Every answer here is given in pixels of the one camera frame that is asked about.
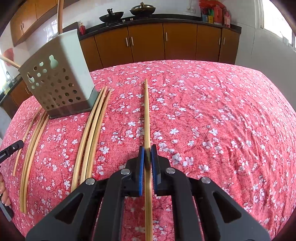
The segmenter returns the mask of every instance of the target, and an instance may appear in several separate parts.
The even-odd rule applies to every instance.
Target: metal rivet
[[[202,182],[205,184],[209,184],[211,182],[211,179],[208,177],[202,177]]]
[[[125,168],[125,169],[122,169],[120,173],[121,173],[122,175],[128,175],[128,174],[131,173],[131,171],[130,171],[129,169]]]
[[[93,178],[88,178],[88,179],[85,181],[85,183],[86,183],[87,185],[93,185],[95,182],[96,182],[96,180],[93,179]]]
[[[168,174],[174,174],[176,172],[176,170],[172,167],[168,167],[166,170],[165,170]]]

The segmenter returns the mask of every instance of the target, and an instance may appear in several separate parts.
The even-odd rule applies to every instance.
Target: white plastic basket
[[[98,96],[77,29],[46,43],[19,72],[51,119],[90,111]]]

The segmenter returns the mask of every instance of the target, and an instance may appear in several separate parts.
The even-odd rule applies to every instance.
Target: wooden cabinet door
[[[11,98],[16,103],[18,107],[30,96],[32,93],[28,89],[26,83],[22,80],[18,85],[11,91]]]
[[[237,57],[237,48],[239,46],[239,33],[229,29],[222,30],[221,49],[219,62],[226,64],[235,64]]]
[[[36,0],[26,0],[21,6],[22,30],[25,33],[36,21]]]
[[[50,9],[56,5],[56,0],[36,0],[36,16],[37,19],[42,17]]]
[[[220,28],[197,26],[196,60],[218,62],[221,44]]]
[[[10,32],[13,46],[16,46],[16,43],[23,35],[20,11],[17,11],[10,21]]]
[[[133,62],[128,28],[118,28],[94,36],[103,67]]]
[[[165,59],[195,60],[197,24],[163,23]]]
[[[97,69],[102,69],[103,65],[100,59],[98,49],[96,47],[96,41],[94,36],[80,41],[80,46],[85,58],[89,72],[95,71]]]
[[[162,23],[131,26],[128,34],[134,62],[165,59]]]

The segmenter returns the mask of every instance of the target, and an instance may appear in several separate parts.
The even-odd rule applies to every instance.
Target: window
[[[292,44],[293,32],[281,12],[270,0],[262,0],[263,28],[279,37],[285,37]]]
[[[7,78],[6,78],[6,67],[4,65],[4,61],[0,60],[0,93],[1,93],[1,89],[4,86],[6,80],[7,80]]]

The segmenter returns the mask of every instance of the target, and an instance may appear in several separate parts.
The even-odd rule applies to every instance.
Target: hand
[[[3,179],[3,175],[0,173],[0,195],[1,194],[2,194],[1,202],[5,206],[11,205],[11,201],[10,201],[10,198],[8,196],[8,190],[5,187],[5,182],[4,182],[4,179]]]

